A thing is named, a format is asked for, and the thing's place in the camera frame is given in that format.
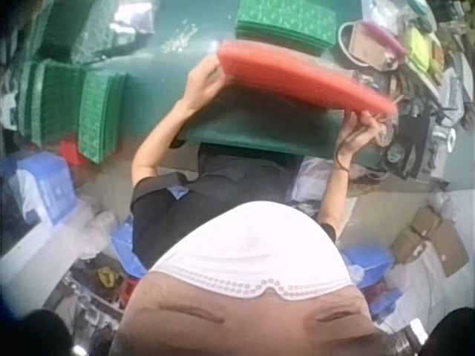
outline orange foam sheet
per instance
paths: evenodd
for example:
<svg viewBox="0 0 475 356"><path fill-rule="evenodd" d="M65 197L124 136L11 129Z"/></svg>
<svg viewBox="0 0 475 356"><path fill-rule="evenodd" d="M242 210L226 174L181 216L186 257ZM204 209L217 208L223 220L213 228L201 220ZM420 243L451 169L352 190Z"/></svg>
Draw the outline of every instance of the orange foam sheet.
<svg viewBox="0 0 475 356"><path fill-rule="evenodd" d="M292 51L268 44L224 41L217 56L233 81L320 108L394 114L391 100Z"/></svg>

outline hand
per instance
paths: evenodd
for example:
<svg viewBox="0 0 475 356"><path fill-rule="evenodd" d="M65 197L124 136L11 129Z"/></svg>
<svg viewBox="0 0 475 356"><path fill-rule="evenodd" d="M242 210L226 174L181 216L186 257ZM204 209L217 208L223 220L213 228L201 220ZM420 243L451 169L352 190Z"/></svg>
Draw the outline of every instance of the hand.
<svg viewBox="0 0 475 356"><path fill-rule="evenodd" d="M353 154L362 149L371 139L379 133L379 123L371 116L368 111L359 114L345 111L344 119L341 123L340 134L337 138L337 159L342 165L350 165Z"/></svg>
<svg viewBox="0 0 475 356"><path fill-rule="evenodd" d="M209 104L226 83L223 69L215 54L206 56L188 74L185 94L179 101L190 114Z"/></svg>

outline workbench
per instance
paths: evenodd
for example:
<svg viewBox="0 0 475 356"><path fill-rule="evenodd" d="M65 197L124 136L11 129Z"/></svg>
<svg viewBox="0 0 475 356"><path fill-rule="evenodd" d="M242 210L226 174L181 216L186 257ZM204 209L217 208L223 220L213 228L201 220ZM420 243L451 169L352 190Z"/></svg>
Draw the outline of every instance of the workbench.
<svg viewBox="0 0 475 356"><path fill-rule="evenodd" d="M343 22L362 17L361 2L319 0ZM115 57L96 67L128 73L121 109L122 135L144 136L183 95L187 73L219 42L235 37L239 0L162 0L155 16L156 33L129 56ZM179 139L268 151L332 158L341 115L323 112L315 120L262 122L192 122ZM376 167L379 150L366 148L357 162Z"/></svg>

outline black shirt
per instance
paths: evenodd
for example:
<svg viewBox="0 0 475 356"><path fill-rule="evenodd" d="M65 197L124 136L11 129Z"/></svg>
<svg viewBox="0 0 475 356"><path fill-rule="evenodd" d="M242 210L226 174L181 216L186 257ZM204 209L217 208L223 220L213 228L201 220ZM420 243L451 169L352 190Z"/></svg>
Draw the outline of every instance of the black shirt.
<svg viewBox="0 0 475 356"><path fill-rule="evenodd" d="M133 252L145 268L152 267L174 244L193 230L238 205L253 201L285 203L298 167L279 165L275 159L216 154L200 149L199 177L189 182L184 174L142 179L134 189ZM181 194L172 191L179 188ZM329 225L322 228L335 239Z"/></svg>

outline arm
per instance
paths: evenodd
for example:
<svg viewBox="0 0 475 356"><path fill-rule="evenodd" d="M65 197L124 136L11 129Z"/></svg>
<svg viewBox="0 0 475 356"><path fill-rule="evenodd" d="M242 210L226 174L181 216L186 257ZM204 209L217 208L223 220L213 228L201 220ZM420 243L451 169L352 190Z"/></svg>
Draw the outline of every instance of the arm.
<svg viewBox="0 0 475 356"><path fill-rule="evenodd" d="M357 151L379 132L379 124L367 111L361 115L366 116L365 119L369 122L368 126L360 126L355 114L345 113L337 139L339 164L337 159L335 159L333 172L330 175L327 189L321 202L320 214L317 217L317 221L320 224L331 225L335 230L338 230L343 220L351 159Z"/></svg>
<svg viewBox="0 0 475 356"><path fill-rule="evenodd" d="M207 105L225 84L216 55L207 56L188 75L183 98L155 127L139 147L132 161L132 184L157 176L157 165L186 121Z"/></svg>

